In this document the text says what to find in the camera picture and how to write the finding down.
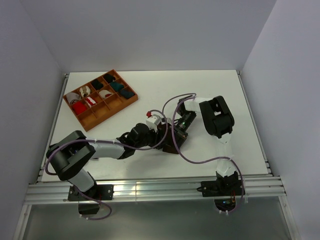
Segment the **orange wooden divider tray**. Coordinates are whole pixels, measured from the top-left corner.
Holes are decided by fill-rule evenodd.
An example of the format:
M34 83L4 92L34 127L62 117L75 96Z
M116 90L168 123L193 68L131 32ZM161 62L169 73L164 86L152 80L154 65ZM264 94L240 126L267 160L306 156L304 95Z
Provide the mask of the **orange wooden divider tray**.
M109 83L107 83L105 81L105 79L103 78L104 74L113 75L116 78L116 80L114 82L118 82L118 83L123 84L124 85L123 89L130 91L130 92L133 92L134 96L131 97L130 99L125 99L123 96L120 95L120 92L115 92L113 90L113 88L109 85ZM79 93L80 87L82 87L82 86L90 87L91 94L88 95L87 97L93 98L96 101L96 105L89 107L87 105L87 103L85 102L85 99L87 97L81 97L80 102L85 104L87 107L87 110L85 112L83 112L79 115L75 115L75 113L72 109L72 105L69 105L69 103L67 102L67 99L66 99L66 94L70 93L70 92L67 92L63 96L64 101L66 102L66 104L68 105L68 107L72 111L73 115L77 118L77 120L79 121L79 123L81 124L81 126L83 127L83 129L86 132L93 129L94 127L98 126L99 124L106 121L107 119L114 116L115 114L119 113L120 111L127 108L129 105L133 104L134 102L136 102L139 99L137 93L128 85L128 83L120 76L120 74L116 70L112 69L108 72L105 72L104 74L102 74L98 77L95 77L94 79L91 79L91 80L87 81L86 83L81 84L76 89L70 91L70 92L74 92L74 93L77 93L80 95L80 93ZM99 90L95 90L93 88L93 86L91 85L91 81L93 81L95 79L98 79L103 84L103 88L101 88ZM107 97L106 99L102 99L99 95L99 91L101 91L101 90L108 90L108 91L112 92L112 95Z

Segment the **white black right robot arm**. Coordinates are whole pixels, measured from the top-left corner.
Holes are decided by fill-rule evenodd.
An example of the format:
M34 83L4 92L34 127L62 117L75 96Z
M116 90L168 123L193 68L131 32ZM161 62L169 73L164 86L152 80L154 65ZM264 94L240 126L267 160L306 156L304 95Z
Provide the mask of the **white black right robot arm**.
M219 95L214 98L201 98L192 94L179 99L172 116L173 119L176 114L181 116L176 128L182 132L187 130L197 113L201 114L207 133L226 147L231 139L235 120L224 97ZM245 192L242 173L231 157L223 155L203 161L192 161L181 153L177 144L178 138L175 136L173 129L171 130L171 136L177 153L187 162L200 165L217 161L217 180L215 181L214 189L216 192L222 195L227 195L236 189L241 189L243 193Z

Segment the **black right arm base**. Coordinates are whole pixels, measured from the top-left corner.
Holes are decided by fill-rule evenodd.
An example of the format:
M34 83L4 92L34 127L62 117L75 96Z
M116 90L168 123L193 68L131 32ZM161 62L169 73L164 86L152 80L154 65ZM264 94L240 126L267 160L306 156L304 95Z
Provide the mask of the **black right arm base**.
M242 199L246 193L242 181L239 179L217 178L216 180L202 181L196 190L204 198L213 197L215 207L224 213L233 211L237 206L236 197Z

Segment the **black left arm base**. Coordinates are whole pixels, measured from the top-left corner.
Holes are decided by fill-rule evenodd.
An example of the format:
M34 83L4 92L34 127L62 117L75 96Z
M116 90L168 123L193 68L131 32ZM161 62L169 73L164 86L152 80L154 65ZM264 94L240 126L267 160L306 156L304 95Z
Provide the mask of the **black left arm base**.
M88 220L102 220L112 214L110 205L103 201L111 201L114 194L113 184L95 184L85 192L81 192L77 187L71 186L67 197L68 202L78 202L78 213ZM95 215L103 208L108 209L105 216Z

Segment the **aluminium frame rail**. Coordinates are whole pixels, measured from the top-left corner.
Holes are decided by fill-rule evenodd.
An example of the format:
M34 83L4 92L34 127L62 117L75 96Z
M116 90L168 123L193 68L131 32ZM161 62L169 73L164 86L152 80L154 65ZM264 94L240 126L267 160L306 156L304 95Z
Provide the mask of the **aluminium frame rail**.
M142 180L105 180L99 185L113 185L112 201L153 202L200 200L197 191L202 181L213 181L214 177L163 178ZM249 198L283 197L286 190L279 176L245 177L245 193ZM68 204L70 184L68 182L39 182L27 188L25 205Z

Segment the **teal green rolled sock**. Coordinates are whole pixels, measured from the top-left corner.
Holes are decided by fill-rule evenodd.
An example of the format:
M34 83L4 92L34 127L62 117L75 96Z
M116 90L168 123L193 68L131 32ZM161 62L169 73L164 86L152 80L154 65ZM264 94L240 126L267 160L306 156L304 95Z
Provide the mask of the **teal green rolled sock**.
M109 85L112 87L112 89L115 91L115 92L119 92L121 91L122 89L125 88L125 86L119 82L116 82L116 81L113 81L111 83L109 83Z

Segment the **red white striped sock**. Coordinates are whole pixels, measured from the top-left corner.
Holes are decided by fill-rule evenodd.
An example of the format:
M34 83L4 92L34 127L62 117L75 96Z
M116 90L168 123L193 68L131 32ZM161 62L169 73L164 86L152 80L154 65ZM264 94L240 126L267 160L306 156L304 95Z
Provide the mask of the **red white striped sock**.
M85 99L85 102L90 108L97 104L97 102L92 97L87 97Z

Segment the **grey white rolled sock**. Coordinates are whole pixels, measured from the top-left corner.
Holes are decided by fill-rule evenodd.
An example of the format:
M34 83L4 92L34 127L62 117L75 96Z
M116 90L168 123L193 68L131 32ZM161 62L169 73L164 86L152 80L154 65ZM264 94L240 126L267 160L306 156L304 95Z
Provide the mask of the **grey white rolled sock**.
M65 95L65 97L69 105L73 105L81 100L81 96L75 92L69 92Z

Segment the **dark teal rolled sock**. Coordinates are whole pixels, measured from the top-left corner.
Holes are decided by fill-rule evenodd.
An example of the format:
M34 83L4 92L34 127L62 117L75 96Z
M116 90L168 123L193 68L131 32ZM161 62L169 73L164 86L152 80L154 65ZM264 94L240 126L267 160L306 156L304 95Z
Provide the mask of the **dark teal rolled sock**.
M125 89L120 90L119 93L122 97L124 97L127 100L132 98L135 95L132 91L128 91Z

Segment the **white red rolled sock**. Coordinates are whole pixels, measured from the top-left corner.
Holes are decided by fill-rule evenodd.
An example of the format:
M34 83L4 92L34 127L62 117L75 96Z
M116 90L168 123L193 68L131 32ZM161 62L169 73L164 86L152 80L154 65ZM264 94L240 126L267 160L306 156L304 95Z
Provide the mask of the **white red rolled sock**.
M108 91L108 90L103 89L103 90L99 91L98 94L100 95L100 97L101 97L102 99L106 99L106 98L108 98L109 96L111 96L113 93L110 92L110 91Z

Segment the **beige brown rolled sock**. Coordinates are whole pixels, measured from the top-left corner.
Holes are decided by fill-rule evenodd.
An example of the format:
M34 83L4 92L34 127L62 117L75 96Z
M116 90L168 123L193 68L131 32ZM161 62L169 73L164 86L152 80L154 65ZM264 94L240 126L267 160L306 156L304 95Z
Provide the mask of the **beige brown rolled sock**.
M79 93L82 98L86 98L88 95L91 94L91 89L89 86L84 85L79 88Z

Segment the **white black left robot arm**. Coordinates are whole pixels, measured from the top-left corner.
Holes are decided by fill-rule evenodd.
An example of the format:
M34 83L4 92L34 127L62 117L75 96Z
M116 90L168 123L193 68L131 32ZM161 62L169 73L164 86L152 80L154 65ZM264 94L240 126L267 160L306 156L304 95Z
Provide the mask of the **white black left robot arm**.
M57 175L61 181L68 181L82 197L91 200L98 194L98 187L91 174L84 170L89 160L126 159L135 151L157 148L163 136L159 129L152 129L144 123L136 124L130 132L114 140L88 139L82 131L75 130L49 147L46 152L45 172L48 175Z

